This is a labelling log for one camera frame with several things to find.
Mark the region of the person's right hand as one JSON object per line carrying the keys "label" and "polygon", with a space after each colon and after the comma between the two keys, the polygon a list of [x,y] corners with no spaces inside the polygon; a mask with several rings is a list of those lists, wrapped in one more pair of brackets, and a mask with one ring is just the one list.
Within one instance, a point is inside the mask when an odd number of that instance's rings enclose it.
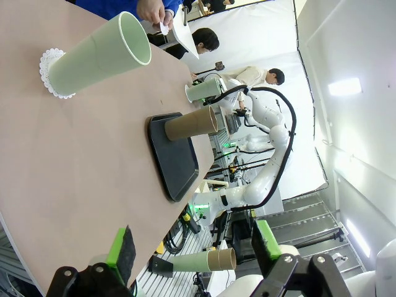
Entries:
{"label": "person's right hand", "polygon": [[169,30],[173,28],[173,15],[165,10],[160,0],[139,0],[136,11],[142,20],[150,22],[156,30],[160,30],[160,24],[167,26]]}

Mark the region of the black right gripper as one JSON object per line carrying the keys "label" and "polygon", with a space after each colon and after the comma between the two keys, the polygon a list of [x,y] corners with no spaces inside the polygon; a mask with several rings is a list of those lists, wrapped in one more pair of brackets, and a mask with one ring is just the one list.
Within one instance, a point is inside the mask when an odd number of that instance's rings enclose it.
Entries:
{"label": "black right gripper", "polygon": [[[203,83],[203,82],[204,82],[204,78],[198,78],[198,79],[195,79],[195,80],[192,82],[192,84],[193,84],[193,85],[198,85],[198,84],[201,84],[201,83]],[[216,98],[216,96],[203,98],[203,99],[202,99],[202,102],[203,102],[203,104],[208,104],[208,103],[210,103],[212,100],[215,99],[215,103],[218,103],[219,101],[221,101],[221,100],[224,98],[224,96],[225,96],[225,93],[222,93],[222,94],[221,94],[219,97],[217,97],[217,98]]]}

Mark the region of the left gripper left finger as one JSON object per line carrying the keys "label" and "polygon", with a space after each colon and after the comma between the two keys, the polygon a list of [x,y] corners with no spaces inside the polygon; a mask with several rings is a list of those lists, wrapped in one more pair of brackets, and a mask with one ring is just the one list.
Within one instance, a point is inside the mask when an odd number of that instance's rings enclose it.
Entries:
{"label": "left gripper left finger", "polygon": [[57,269],[47,296],[136,296],[137,285],[127,283],[131,277],[136,248],[127,226],[116,233],[111,249],[103,262],[78,271],[70,266]]}

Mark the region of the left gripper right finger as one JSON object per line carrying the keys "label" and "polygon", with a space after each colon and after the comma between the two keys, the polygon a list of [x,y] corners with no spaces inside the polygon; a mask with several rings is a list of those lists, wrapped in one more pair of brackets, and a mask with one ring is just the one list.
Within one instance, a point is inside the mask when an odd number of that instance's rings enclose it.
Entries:
{"label": "left gripper right finger", "polygon": [[285,296],[288,291],[303,296],[351,295],[330,255],[315,254],[306,260],[282,253],[265,220],[254,221],[251,244],[264,278],[252,296]]}

